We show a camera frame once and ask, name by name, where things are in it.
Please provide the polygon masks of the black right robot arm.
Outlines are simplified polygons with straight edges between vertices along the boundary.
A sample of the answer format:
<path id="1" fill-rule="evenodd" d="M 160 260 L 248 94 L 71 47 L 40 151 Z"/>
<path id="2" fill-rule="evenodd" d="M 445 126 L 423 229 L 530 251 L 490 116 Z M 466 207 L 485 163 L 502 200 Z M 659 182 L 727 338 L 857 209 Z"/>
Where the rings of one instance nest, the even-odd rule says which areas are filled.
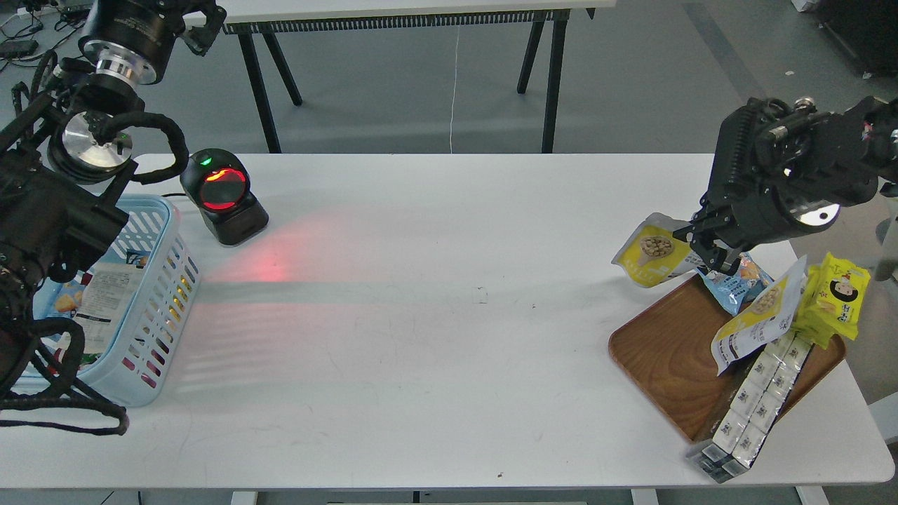
<path id="1" fill-rule="evenodd" d="M 751 98 L 722 122 L 700 209 L 674 236 L 734 274 L 741 253 L 827 230 L 881 180 L 896 182 L 895 100 L 867 96 L 833 113 L 808 98 Z"/>

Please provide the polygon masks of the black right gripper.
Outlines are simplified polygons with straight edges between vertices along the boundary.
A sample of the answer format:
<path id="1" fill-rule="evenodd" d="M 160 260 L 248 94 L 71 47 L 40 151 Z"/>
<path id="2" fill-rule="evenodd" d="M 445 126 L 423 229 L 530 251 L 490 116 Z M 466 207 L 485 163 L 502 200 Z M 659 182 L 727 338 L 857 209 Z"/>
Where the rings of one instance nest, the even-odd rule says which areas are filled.
<path id="1" fill-rule="evenodd" d="M 878 185 L 878 98 L 834 113 L 751 97 L 721 124 L 692 250 L 709 271 L 734 276 L 742 250 L 824 231 Z"/>

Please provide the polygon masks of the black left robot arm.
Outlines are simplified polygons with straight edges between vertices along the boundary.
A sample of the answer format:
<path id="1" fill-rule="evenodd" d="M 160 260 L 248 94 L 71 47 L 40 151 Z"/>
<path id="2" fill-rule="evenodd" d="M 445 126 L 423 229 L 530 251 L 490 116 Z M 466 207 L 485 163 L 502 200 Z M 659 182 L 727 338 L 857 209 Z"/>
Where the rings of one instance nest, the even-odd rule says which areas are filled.
<path id="1" fill-rule="evenodd" d="M 33 301 L 47 279 L 71 281 L 102 258 L 128 221 L 116 202 L 129 182 L 184 172 L 182 129 L 146 112 L 137 89 L 163 79 L 176 39 L 205 55 L 225 19 L 215 1 L 96 1 L 81 57 L 48 49 L 32 84 L 13 89 L 15 118 L 2 130 L 2 409 L 94 410 L 116 420 L 108 428 L 36 427 L 126 433 L 126 409 L 76 376 L 81 326 L 35 319 Z"/>

